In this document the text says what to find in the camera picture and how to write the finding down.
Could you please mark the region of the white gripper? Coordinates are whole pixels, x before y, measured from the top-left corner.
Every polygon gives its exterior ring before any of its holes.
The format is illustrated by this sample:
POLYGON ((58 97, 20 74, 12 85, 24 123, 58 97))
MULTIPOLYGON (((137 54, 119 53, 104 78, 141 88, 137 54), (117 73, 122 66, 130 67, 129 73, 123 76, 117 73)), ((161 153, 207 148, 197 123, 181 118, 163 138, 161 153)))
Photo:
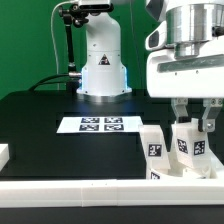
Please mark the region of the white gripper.
POLYGON ((171 49, 153 52, 147 59, 147 90, 152 98, 173 98, 177 123, 189 120, 187 98, 207 98, 198 121, 200 132, 214 132, 223 107, 224 52, 204 51, 198 57, 176 60, 171 49))

